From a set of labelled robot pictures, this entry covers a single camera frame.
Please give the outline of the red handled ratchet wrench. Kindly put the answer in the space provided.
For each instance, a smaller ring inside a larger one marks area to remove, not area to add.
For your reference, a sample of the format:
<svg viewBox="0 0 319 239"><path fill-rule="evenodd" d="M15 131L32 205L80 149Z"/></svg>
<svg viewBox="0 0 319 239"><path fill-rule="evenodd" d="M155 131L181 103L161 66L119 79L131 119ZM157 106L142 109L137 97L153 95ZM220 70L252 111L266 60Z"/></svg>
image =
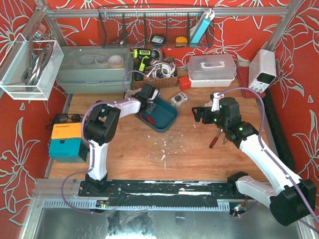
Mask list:
<svg viewBox="0 0 319 239"><path fill-rule="evenodd" d="M220 135L223 133L223 130L221 129L220 132L216 135L216 137L212 140L212 142L209 145L209 148L212 149L216 142L218 141Z"/></svg>

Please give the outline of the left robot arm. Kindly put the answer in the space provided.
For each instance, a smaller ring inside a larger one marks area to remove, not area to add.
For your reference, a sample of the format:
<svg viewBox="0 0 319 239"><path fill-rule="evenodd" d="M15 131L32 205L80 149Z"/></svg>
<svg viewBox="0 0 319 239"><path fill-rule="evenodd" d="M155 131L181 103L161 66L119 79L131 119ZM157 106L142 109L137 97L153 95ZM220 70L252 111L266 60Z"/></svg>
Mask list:
<svg viewBox="0 0 319 239"><path fill-rule="evenodd" d="M97 102L84 114L82 138L89 144L90 166L86 180L101 182L107 178L107 151L115 136L119 119L146 110L160 96L160 90L149 84L126 99Z"/></svg>

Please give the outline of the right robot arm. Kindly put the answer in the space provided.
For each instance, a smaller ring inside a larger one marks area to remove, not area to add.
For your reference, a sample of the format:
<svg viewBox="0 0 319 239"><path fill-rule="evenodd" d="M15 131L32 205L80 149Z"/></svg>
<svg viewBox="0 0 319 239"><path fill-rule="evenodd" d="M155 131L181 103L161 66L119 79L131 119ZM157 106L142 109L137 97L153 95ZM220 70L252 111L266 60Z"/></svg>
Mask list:
<svg viewBox="0 0 319 239"><path fill-rule="evenodd" d="M288 226L315 210L317 187L303 180L288 168L265 144L259 132L242 120L239 104L231 97L214 98L210 106L193 107L196 122L215 124L227 140L245 153L266 176L270 185L259 182L247 173L228 177L235 192L265 205L283 226Z"/></svg>

